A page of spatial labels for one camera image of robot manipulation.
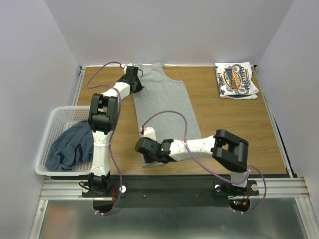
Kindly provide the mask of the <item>grey tank top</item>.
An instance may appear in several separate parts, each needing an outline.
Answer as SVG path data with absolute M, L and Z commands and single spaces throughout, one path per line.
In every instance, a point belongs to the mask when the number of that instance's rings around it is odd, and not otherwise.
M 133 94 L 138 126 L 141 127 L 154 114 L 167 111 L 154 117 L 147 127 L 155 130 L 159 143 L 166 139 L 184 140 L 185 122 L 180 115 L 171 112 L 176 111 L 187 120 L 187 139 L 202 138 L 184 82 L 169 78 L 164 73 L 162 62 L 135 66 L 142 70 L 139 77 L 144 87 Z

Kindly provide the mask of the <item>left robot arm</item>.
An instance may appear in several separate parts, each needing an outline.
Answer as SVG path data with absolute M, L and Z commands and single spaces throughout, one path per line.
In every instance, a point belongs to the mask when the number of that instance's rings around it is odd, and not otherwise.
M 123 67 L 124 75 L 113 86 L 91 99 L 88 124 L 93 135 L 93 159 L 89 179 L 84 186 L 94 197 L 105 197 L 110 193 L 109 149 L 116 129 L 121 100 L 143 89 L 138 77 L 139 68 L 133 64 Z

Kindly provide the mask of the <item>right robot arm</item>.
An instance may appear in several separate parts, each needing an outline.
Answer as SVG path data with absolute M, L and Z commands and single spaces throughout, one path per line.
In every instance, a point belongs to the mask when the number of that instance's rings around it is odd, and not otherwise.
M 216 134 L 188 141 L 165 139 L 156 141 L 155 130 L 148 127 L 136 145 L 135 151 L 143 155 L 147 166 L 167 164 L 196 158 L 213 158 L 230 171 L 227 182 L 234 194 L 247 189 L 249 143 L 226 130 L 219 129 Z

